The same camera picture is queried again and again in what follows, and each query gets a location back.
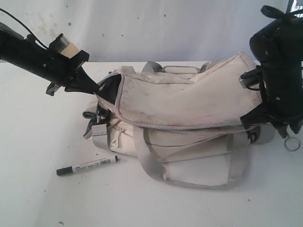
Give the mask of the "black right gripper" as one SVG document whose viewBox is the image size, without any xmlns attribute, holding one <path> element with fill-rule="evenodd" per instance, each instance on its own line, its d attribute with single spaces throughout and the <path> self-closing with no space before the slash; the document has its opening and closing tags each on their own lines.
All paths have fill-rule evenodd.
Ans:
<svg viewBox="0 0 303 227">
<path fill-rule="evenodd" d="M 267 100 L 240 117 L 243 127 L 272 123 L 282 138 L 288 137 L 287 127 L 295 134 L 303 125 L 302 62 L 269 66 L 262 63 Z"/>
</svg>

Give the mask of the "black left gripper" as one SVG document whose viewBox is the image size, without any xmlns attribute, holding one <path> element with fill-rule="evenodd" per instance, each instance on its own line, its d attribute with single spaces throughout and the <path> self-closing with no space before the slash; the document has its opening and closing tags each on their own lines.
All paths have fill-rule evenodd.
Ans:
<svg viewBox="0 0 303 227">
<path fill-rule="evenodd" d="M 57 52 L 58 40 L 58 37 L 55 38 L 48 48 L 35 44 L 35 48 L 42 54 L 40 77 L 51 82 L 46 94 L 54 96 L 61 87 L 64 87 L 65 92 L 97 93 L 99 85 L 82 68 L 82 65 L 88 61 L 89 54 L 80 50 L 72 58 L 65 57 Z"/>
</svg>

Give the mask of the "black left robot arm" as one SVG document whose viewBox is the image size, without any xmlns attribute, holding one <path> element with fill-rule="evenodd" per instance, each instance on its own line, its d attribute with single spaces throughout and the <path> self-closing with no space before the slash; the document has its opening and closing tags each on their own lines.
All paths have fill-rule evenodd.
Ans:
<svg viewBox="0 0 303 227">
<path fill-rule="evenodd" d="M 46 93 L 53 96 L 64 87 L 66 92 L 94 94 L 99 86 L 82 68 L 89 54 L 71 43 L 63 34 L 44 49 L 33 35 L 23 37 L 5 24 L 0 25 L 0 58 L 50 81 Z"/>
</svg>

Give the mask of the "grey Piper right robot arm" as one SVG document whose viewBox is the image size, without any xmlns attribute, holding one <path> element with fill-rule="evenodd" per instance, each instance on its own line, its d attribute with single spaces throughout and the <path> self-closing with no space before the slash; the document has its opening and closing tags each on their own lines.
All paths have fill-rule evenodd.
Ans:
<svg viewBox="0 0 303 227">
<path fill-rule="evenodd" d="M 284 13 L 264 5 L 261 13 L 273 21 L 250 38 L 250 50 L 260 62 L 242 74 L 243 88 L 261 94 L 261 104 L 240 120 L 245 129 L 270 123 L 282 138 L 287 128 L 298 134 L 303 125 L 303 19 L 302 10 Z"/>
</svg>

